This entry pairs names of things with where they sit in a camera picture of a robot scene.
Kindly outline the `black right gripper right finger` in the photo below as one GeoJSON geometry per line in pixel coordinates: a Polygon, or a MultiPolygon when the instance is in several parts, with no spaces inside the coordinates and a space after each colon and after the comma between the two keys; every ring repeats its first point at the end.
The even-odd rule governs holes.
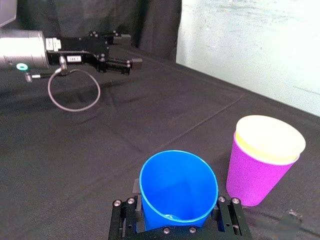
{"type": "Polygon", "coordinates": [[[217,223],[215,240],[252,240],[241,200],[219,196],[212,211],[212,219],[217,223]]]}

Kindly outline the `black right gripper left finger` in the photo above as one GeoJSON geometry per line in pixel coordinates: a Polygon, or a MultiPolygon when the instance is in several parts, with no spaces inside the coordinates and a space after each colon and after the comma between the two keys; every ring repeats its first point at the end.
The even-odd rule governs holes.
{"type": "Polygon", "coordinates": [[[108,240],[146,240],[145,232],[138,232],[138,224],[142,224],[143,207],[136,178],[132,189],[133,196],[122,201],[116,199],[112,203],[112,213],[109,225],[108,240]]]}

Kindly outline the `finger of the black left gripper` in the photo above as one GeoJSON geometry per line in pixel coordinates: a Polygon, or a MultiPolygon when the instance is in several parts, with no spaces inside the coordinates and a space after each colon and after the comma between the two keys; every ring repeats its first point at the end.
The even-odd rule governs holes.
{"type": "Polygon", "coordinates": [[[95,39],[100,39],[107,45],[131,45],[131,35],[126,33],[120,33],[116,30],[113,30],[112,32],[98,32],[92,30],[88,33],[88,36],[95,39]]]}
{"type": "Polygon", "coordinates": [[[143,60],[141,58],[119,59],[113,57],[100,57],[98,59],[98,71],[106,73],[108,71],[120,72],[129,75],[131,70],[140,70],[143,60]]]}

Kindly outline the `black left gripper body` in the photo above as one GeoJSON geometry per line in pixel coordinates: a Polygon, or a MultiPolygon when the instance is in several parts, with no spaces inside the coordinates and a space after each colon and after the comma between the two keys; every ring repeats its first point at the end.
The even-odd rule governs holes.
{"type": "Polygon", "coordinates": [[[59,65],[63,56],[68,65],[91,65],[98,72],[107,71],[110,46],[106,40],[96,37],[53,38],[53,50],[46,50],[48,64],[59,65]]]}

